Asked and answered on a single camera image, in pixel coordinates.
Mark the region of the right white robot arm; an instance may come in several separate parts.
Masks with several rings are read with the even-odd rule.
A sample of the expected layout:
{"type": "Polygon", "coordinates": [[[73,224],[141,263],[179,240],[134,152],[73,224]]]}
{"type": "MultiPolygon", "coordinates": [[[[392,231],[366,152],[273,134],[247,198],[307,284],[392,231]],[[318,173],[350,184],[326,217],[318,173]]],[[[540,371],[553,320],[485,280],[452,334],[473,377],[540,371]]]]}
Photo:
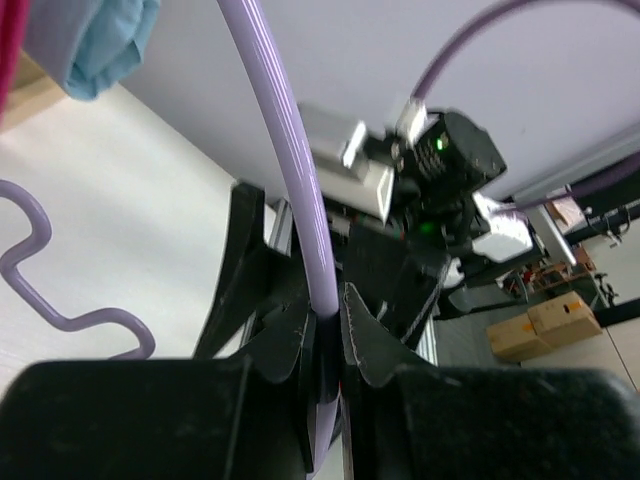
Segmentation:
{"type": "MultiPolygon", "coordinates": [[[[339,283],[354,284],[374,317],[410,348],[443,294],[478,266],[529,251],[527,223],[482,189],[507,166],[485,129],[456,110],[410,101],[382,135],[359,119],[299,107],[326,209],[339,283]]],[[[240,330],[258,334],[309,298],[301,242],[280,214],[275,242],[263,236],[264,192],[231,192],[226,245],[213,305],[195,347],[220,352],[240,330]]]]}

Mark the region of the lilac plastic hanger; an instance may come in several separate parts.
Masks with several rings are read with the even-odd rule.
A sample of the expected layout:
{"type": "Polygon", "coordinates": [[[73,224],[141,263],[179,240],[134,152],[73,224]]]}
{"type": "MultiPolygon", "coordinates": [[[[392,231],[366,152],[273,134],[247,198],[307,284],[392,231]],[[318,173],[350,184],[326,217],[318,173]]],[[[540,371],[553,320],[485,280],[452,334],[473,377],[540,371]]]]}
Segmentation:
{"type": "MultiPolygon", "coordinates": [[[[100,1],[33,1],[22,48],[64,89],[51,110],[1,136],[1,355],[53,361],[193,357],[210,312],[236,185],[120,82],[93,100],[67,93],[100,1]]],[[[335,423],[338,289],[307,135],[257,1],[223,1],[272,140],[301,242],[322,366],[313,378],[312,478],[335,423]]]]}

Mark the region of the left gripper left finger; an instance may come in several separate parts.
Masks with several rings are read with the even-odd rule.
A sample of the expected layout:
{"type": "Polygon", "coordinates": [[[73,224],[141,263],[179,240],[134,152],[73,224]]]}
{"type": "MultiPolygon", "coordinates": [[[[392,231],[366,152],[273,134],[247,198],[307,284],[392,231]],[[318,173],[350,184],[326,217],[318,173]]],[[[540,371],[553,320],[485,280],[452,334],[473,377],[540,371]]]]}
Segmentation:
{"type": "Polygon", "coordinates": [[[302,479],[315,329],[297,302],[222,359],[34,364],[1,403],[1,475],[302,479]]]}

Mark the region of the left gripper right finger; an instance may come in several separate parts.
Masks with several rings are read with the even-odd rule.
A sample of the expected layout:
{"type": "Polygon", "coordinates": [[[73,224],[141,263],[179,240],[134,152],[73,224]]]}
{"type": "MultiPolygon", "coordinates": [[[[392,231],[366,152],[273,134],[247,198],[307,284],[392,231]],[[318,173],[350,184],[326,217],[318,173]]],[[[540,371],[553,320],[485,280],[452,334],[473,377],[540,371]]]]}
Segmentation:
{"type": "Polygon", "coordinates": [[[439,367],[341,301],[349,479],[635,479],[639,397],[603,370],[439,367]]]}

